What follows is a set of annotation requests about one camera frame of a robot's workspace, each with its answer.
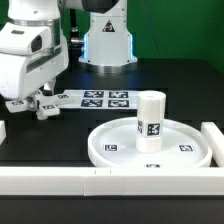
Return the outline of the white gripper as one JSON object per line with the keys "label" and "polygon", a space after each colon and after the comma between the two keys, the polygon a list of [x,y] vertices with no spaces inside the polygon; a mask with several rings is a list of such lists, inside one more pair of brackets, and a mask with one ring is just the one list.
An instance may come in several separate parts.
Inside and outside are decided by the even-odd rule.
{"label": "white gripper", "polygon": [[[0,53],[0,94],[6,99],[24,99],[45,84],[43,94],[53,95],[56,84],[54,78],[68,67],[68,61],[65,37],[62,37],[62,45],[53,55]],[[27,103],[29,111],[38,111],[40,96],[29,96]]]}

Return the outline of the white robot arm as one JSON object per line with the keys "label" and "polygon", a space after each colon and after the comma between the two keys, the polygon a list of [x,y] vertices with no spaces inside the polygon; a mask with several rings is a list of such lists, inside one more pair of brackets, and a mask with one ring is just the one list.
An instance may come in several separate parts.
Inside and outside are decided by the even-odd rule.
{"label": "white robot arm", "polygon": [[9,21],[0,30],[0,96],[12,113],[24,110],[59,112],[71,97],[45,97],[69,63],[61,28],[65,8],[90,13],[79,61],[100,72],[114,72],[135,63],[133,39],[127,30],[127,0],[9,0]]}

